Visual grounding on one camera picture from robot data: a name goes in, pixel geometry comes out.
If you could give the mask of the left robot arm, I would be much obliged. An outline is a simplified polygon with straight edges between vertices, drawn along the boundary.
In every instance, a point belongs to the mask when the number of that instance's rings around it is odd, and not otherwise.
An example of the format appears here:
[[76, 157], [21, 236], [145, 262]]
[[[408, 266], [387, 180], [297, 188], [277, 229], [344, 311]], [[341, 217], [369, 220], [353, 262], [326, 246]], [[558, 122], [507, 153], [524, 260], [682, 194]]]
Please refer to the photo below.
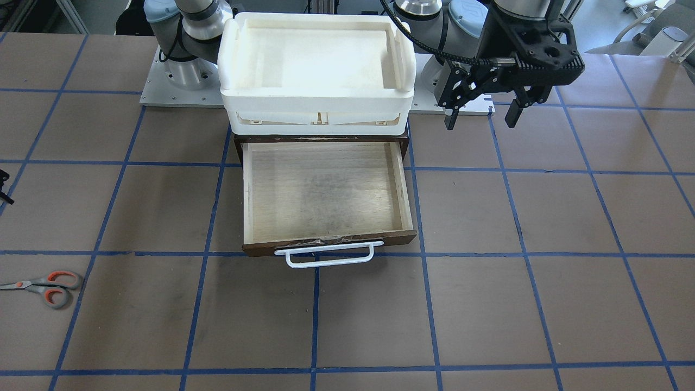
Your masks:
[[421, 52], [420, 79], [451, 130], [466, 104], [513, 92], [506, 124], [584, 71], [562, 1], [384, 1], [384, 13]]

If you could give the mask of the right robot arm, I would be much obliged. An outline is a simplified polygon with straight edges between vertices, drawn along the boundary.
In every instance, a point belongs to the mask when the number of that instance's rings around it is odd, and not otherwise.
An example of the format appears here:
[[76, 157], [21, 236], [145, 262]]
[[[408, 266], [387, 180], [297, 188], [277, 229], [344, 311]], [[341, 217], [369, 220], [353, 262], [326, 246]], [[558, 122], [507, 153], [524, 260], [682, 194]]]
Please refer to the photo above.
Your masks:
[[165, 44], [163, 60], [179, 65], [216, 64], [224, 23], [233, 19], [226, 1], [144, 1], [144, 14]]

